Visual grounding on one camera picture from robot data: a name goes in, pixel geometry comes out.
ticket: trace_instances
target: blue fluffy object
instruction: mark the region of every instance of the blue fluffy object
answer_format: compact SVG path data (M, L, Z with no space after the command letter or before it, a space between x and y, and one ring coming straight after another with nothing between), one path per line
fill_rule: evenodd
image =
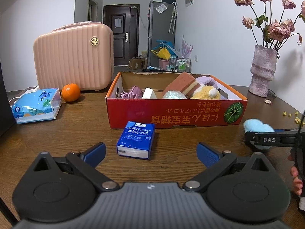
M245 132L253 131L253 132L274 132L274 129L268 124L264 124L258 119L250 119L244 123ZM268 150L270 146L256 146L256 148L260 150Z

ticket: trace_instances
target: white logo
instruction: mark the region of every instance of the white logo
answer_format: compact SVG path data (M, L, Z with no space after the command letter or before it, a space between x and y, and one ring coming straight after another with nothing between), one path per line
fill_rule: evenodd
M150 190L152 190L152 189L155 188L155 185L149 184L149 185L147 186L147 188L150 189Z
M146 127L146 124L141 124L141 123L136 123L135 125L138 127Z
M264 138L264 142L275 142L275 138Z

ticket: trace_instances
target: tissue pack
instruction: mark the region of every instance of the tissue pack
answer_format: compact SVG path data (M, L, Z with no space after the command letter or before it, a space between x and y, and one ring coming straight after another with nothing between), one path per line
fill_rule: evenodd
M60 105L59 89L44 89L21 96L12 106L12 112L17 124L54 120Z
M118 155L149 159L154 133L154 124L129 121L116 145Z

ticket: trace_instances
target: white plush nose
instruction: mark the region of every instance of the white plush nose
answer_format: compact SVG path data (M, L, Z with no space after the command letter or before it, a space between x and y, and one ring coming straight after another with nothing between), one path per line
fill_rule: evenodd
M217 89L213 88L209 91L209 97L215 98L217 96Z

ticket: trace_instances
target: human hand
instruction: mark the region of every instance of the human hand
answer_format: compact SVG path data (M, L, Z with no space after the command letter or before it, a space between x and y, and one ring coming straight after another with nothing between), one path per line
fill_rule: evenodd
M293 158L291 155L289 155L288 160L293 161ZM302 194L302 188L303 188L303 182L298 178L299 172L298 169L295 166L292 166L290 169L290 175L293 177L293 192L297 195Z

